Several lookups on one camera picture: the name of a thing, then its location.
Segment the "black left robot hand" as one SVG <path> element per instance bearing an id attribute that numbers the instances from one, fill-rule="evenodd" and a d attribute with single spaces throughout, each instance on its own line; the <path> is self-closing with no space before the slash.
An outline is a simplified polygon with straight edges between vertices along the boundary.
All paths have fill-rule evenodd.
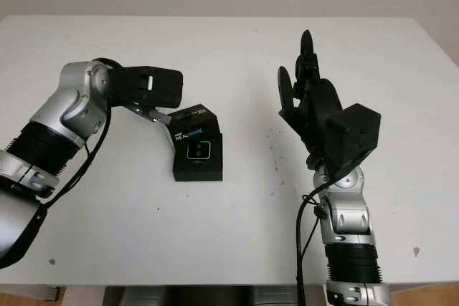
<path id="1" fill-rule="evenodd" d="M 176 121 L 170 115 L 158 111 L 155 107 L 140 105 L 135 102 L 129 102 L 123 107 L 127 110 L 130 110 L 132 113 L 135 113 L 141 116 L 142 118 L 147 119 L 152 123 L 161 123 L 164 127 L 164 132 L 166 134 L 168 142 L 170 143 L 172 148 L 174 147 L 173 140 L 169 131 L 169 125 L 175 125 Z"/>

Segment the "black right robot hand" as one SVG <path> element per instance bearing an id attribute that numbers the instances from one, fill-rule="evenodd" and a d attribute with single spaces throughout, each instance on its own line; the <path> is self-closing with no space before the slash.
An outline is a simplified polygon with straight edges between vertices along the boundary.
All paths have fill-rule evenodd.
<path id="1" fill-rule="evenodd" d="M 307 167 L 316 169 L 325 162 L 326 119 L 342 110 L 333 84 L 320 77 L 311 33 L 301 37 L 300 54 L 295 62 L 295 82 L 285 67 L 278 69 L 279 115 L 300 136 L 309 153 Z"/>

